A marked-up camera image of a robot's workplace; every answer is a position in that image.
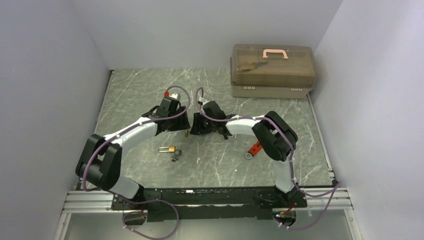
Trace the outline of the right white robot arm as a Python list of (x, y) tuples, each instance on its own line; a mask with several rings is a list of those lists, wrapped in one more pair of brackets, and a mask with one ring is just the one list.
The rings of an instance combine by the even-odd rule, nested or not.
[(274, 160), (276, 203), (287, 208), (295, 201), (293, 155), (298, 136), (275, 111), (260, 116), (226, 115), (215, 101), (196, 103), (191, 135), (218, 133), (226, 140), (234, 135), (256, 137), (262, 150)]

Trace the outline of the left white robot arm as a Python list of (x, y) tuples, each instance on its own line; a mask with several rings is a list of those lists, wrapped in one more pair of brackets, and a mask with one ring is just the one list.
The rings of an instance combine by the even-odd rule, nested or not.
[(187, 108), (180, 95), (166, 94), (160, 105), (144, 113), (133, 124), (105, 136), (91, 135), (84, 146), (75, 173), (97, 188), (124, 197), (131, 210), (144, 203), (144, 187), (121, 174), (122, 158), (141, 142), (163, 132), (188, 130)]

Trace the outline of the black keys bunch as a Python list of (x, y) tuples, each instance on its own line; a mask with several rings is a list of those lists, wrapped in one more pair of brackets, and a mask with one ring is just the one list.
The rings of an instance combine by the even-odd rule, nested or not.
[(181, 150), (179, 150), (179, 149), (176, 149), (175, 151), (174, 151), (174, 153), (173, 153), (173, 155), (172, 155), (172, 157), (171, 157), (171, 161), (172, 162), (176, 162), (176, 161), (178, 161), (179, 160), (179, 156), (181, 155)]

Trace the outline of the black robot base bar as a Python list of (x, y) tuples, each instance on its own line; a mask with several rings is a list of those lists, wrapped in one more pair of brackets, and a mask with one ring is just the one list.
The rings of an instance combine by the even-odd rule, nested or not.
[(305, 195), (298, 190), (284, 194), (275, 186), (145, 188), (143, 193), (145, 200), (133, 203), (114, 195), (111, 209), (144, 210), (148, 222), (162, 222), (175, 219), (271, 220), (278, 211), (308, 206)]

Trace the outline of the brass padlock long shackle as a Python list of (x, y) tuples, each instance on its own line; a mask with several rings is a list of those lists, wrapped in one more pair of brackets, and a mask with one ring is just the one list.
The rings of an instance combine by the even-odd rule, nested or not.
[(175, 153), (176, 151), (179, 151), (176, 146), (164, 146), (158, 148), (159, 153)]

